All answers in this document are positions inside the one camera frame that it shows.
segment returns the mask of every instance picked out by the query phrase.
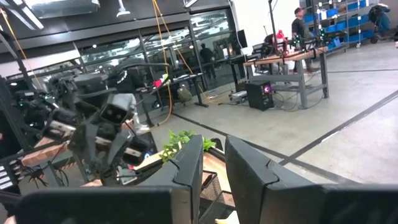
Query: blue storage bin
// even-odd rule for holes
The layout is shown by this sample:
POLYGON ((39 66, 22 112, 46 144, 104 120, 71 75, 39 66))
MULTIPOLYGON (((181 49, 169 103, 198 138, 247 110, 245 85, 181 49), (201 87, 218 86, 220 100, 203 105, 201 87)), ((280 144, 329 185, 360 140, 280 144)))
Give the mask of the blue storage bin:
POLYGON ((331 43, 331 44, 328 45, 328 51, 329 50, 333 50, 334 48, 335 48, 335 44, 334 43, 331 43))
POLYGON ((304 15, 304 22, 311 22, 311 21, 313 21, 313 15, 312 14, 304 15))
POLYGON ((334 16, 334 15, 337 15, 337 9, 329 9, 329 10, 327 10, 326 11, 326 16, 329 18, 329 17, 332 17, 332 16, 334 16))
POLYGON ((329 26, 325 30, 326 30, 326 32, 334 32, 334 31, 336 31, 336 26, 329 26))
POLYGON ((369 22, 369 16, 368 15, 361 16, 360 24, 365 24, 367 22, 369 22))
POLYGON ((348 19, 348 27, 353 27, 358 25, 359 25, 358 17, 352 17, 351 19, 348 19))
POLYGON ((346 21, 337 22, 336 31, 343 30, 345 28, 347 28, 347 22, 346 21))
MULTIPOLYGON (((360 8, 366 7, 366 0, 360 1, 360 2, 359 2, 359 7, 360 7, 360 8)), ((352 11, 352 10, 357 9, 357 8, 358 8, 358 2, 354 2, 354 3, 352 3, 352 4, 349 4, 349 5, 347 6, 347 8, 348 8, 349 11, 352 11)))
POLYGON ((374 31, 373 30, 364 30, 364 31, 362 31, 362 34, 365 39, 369 39, 369 38, 373 37, 374 31))
MULTIPOLYGON (((364 33, 363 33, 363 32, 360 33, 360 34, 351 35, 351 36, 349 37, 349 41, 350 41, 350 42, 357 42, 357 41, 359 41, 360 39, 361 39, 361 40, 365 39, 365 38, 364 38, 364 33)), ((348 37, 344 37, 344 41, 345 41, 345 42, 348 42, 348 37)))

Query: pink object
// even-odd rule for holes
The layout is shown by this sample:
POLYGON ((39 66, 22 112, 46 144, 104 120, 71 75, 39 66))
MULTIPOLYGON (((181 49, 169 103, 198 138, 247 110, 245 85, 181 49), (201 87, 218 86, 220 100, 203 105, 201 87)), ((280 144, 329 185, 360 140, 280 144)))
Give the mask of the pink object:
POLYGON ((156 88, 160 87, 161 85, 162 85, 162 80, 156 80, 156 81, 154 81, 154 86, 155 86, 156 88))
POLYGON ((278 43, 278 50, 280 52, 284 50, 284 46, 282 45, 282 43, 285 41, 286 39, 284 33, 282 32, 282 30, 279 30, 276 34, 276 42, 278 43))

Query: green plant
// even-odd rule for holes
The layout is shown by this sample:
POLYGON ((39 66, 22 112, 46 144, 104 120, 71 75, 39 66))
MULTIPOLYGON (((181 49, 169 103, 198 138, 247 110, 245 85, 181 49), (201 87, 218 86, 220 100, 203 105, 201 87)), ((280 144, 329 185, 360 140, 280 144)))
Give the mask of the green plant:
MULTIPOLYGON (((169 143, 163 146, 164 150, 160 158, 163 162, 172 159, 184 145, 191 140, 194 133, 192 131, 181 131, 178 134, 169 130, 169 143)), ((203 149, 208 151, 210 148, 215 147, 216 143, 210 139, 203 138, 203 149)))

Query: storage rack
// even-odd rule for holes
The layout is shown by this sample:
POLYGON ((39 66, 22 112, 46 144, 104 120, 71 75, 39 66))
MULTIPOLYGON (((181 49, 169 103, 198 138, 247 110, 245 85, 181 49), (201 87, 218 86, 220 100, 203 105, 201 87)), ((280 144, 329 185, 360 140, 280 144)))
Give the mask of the storage rack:
MULTIPOLYGON (((355 44, 360 47, 363 40, 373 36, 373 29, 363 31, 361 28, 369 23, 368 11, 377 3, 378 0, 329 0, 306 8, 314 9, 313 13, 319 18, 319 29, 324 28, 326 32, 342 30, 348 34, 342 39, 335 39, 328 46, 327 55, 339 50, 346 52, 355 44)), ((314 27, 313 14, 306 14, 304 22, 310 29, 314 27)))

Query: wooden board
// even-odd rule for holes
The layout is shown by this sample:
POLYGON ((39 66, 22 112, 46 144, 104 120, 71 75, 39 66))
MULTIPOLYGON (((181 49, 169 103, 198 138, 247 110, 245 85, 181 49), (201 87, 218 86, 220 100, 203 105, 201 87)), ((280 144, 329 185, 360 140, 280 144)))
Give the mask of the wooden board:
MULTIPOLYGON (((144 160, 141 165, 137 166, 136 169, 140 169, 146 165, 149 165, 153 162, 156 162, 160 160, 160 156, 162 154, 162 151, 158 152, 157 154, 154 154, 150 156, 148 159, 144 160)), ((205 153, 203 156, 203 169, 216 172, 218 176, 218 181, 220 182, 220 186, 222 190, 231 191, 231 187, 229 187, 229 182, 228 178, 226 175, 226 169, 225 169, 225 163, 222 162, 221 160, 217 159, 215 156, 213 156, 210 153, 205 153)), ((90 183, 87 183, 84 185, 85 187, 98 187, 102 186, 101 181, 99 180, 94 180, 90 183)))
MULTIPOLYGON (((319 47, 316 49, 316 54, 320 55, 322 53, 325 53, 328 50, 328 47, 319 47)), ((250 65, 267 65, 270 63, 283 63, 285 62, 290 62, 290 61, 299 61, 299 60, 304 60, 307 58, 312 58, 314 57, 313 51, 310 50, 309 52, 298 54, 298 52, 292 52, 290 56, 286 56, 286 58, 283 60, 280 56, 277 55, 271 55, 266 58, 262 59, 253 59, 250 60, 246 63, 243 63, 244 66, 250 66, 250 65)))
MULTIPOLYGON (((132 121, 128 121, 129 125, 132 127, 133 123, 132 121)), ((123 129, 127 129, 128 127, 123 124, 122 125, 123 129)), ((43 146, 45 144, 51 143, 53 142, 52 139, 49 138, 42 138, 35 147, 39 147, 39 146, 43 146)), ((37 152, 33 152, 29 155, 24 156, 24 158, 22 158, 22 164, 24 166, 32 166, 34 164, 38 164, 40 162, 45 162, 49 159, 52 159, 55 155, 60 154, 65 152, 66 150, 68 150, 68 147, 66 144, 60 144, 57 146, 50 146, 46 149, 37 151, 37 152)))

